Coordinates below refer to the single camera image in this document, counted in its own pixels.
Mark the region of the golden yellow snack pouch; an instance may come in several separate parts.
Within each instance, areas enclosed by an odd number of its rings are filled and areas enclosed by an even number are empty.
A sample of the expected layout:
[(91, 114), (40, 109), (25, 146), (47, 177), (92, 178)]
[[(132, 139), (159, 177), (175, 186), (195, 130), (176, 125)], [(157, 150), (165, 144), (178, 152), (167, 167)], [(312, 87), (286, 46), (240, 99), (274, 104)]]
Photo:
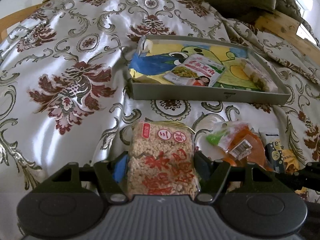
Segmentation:
[[(283, 164), (286, 174), (294, 174), (300, 169), (299, 161), (291, 150), (281, 150)], [(309, 200), (309, 192), (306, 187), (301, 187), (301, 189), (295, 190), (303, 200)]]

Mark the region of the grey shallow tray box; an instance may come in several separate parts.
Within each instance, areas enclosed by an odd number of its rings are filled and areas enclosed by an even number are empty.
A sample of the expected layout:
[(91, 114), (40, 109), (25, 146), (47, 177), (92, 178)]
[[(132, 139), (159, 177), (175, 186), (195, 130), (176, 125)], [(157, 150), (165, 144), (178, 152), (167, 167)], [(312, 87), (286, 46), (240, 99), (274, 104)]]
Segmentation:
[(136, 100), (283, 105), (289, 90), (251, 48), (186, 36), (140, 38), (129, 66)]

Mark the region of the white red snack pouch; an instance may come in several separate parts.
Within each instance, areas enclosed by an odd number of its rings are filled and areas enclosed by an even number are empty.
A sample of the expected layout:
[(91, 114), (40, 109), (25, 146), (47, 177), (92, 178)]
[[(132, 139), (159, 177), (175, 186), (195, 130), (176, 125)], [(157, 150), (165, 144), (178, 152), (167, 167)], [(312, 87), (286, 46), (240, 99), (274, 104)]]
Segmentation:
[(193, 54), (163, 77), (176, 85), (213, 87), (225, 70), (222, 64)]

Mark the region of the clear nougat bar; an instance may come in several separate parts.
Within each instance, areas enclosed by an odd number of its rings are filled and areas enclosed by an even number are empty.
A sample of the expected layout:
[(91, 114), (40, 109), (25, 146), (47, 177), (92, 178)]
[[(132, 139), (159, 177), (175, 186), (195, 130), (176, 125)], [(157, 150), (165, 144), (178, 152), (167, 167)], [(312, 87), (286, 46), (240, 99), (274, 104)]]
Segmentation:
[(273, 80), (251, 61), (240, 58), (240, 62), (243, 66), (243, 72), (260, 90), (268, 93), (276, 93), (278, 91), (278, 87)]

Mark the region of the colourful drawing tray liner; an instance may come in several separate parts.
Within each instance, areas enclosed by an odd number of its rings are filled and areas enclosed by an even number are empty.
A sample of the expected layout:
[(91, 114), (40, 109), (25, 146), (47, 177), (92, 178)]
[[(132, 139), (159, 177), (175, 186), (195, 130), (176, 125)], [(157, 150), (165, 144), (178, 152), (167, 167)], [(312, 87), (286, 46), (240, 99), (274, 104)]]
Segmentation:
[(244, 72), (246, 59), (242, 48), (156, 44), (134, 55), (130, 74), (139, 83), (260, 91)]

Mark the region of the puffed rice cake packet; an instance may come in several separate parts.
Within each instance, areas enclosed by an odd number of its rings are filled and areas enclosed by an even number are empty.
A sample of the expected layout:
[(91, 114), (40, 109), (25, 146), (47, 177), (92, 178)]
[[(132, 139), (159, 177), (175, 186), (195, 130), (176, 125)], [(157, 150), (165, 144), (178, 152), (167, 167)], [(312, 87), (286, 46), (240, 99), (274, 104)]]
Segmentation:
[(194, 167), (194, 134), (174, 121), (140, 121), (129, 149), (127, 194), (189, 195), (200, 191)]

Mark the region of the wooden bed frame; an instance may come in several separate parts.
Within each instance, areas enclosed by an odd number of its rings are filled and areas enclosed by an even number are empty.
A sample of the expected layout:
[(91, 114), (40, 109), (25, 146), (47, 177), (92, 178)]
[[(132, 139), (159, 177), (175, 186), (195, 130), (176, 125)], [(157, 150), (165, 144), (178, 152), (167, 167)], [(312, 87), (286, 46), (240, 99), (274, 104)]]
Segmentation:
[[(1, 18), (1, 40), (4, 40), (8, 36), (8, 28), (25, 20), (48, 1), (50, 0), (43, 0), (40, 4), (32, 5)], [(298, 28), (300, 27), (300, 23), (297, 20), (279, 11), (274, 11), (271, 14), (264, 13), (256, 20), (254, 26), (260, 31), (272, 33), (283, 38), (289, 44), (296, 47), (304, 56), (306, 55), (316, 63), (319, 63), (319, 47), (306, 38), (303, 39), (297, 35)]]

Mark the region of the dark blue snack pouch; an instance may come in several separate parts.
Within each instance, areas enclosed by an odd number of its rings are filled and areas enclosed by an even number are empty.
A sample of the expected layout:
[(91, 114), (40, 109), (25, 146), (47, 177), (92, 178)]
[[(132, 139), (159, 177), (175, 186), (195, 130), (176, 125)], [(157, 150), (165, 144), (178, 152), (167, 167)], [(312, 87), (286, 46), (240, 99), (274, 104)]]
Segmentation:
[(284, 158), (282, 155), (279, 130), (277, 128), (260, 128), (259, 134), (270, 167), (277, 173), (284, 173)]

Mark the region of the orange snack packet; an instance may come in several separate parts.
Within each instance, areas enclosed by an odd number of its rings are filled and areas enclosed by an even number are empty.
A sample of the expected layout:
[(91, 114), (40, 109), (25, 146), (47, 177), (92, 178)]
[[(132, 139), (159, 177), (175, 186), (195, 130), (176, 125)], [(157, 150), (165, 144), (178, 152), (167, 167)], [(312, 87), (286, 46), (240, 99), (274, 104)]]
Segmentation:
[(273, 170), (266, 158), (261, 139), (251, 131), (250, 125), (246, 122), (217, 122), (206, 136), (206, 140), (223, 150), (223, 159), (232, 165), (256, 163), (267, 171)]

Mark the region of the floral white bed quilt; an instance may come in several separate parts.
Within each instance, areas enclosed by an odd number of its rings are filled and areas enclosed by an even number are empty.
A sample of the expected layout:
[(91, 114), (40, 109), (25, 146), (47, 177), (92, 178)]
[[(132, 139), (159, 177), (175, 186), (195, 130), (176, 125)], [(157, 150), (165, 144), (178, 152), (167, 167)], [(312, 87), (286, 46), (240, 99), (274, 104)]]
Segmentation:
[[(248, 46), (289, 90), (282, 106), (128, 96), (139, 38), (181, 35)], [(141, 120), (206, 133), (242, 120), (277, 128), (300, 168), (319, 160), (319, 67), (294, 46), (201, 0), (51, 0), (1, 43), (1, 239), (21, 239), (20, 199), (65, 164), (114, 158)]]

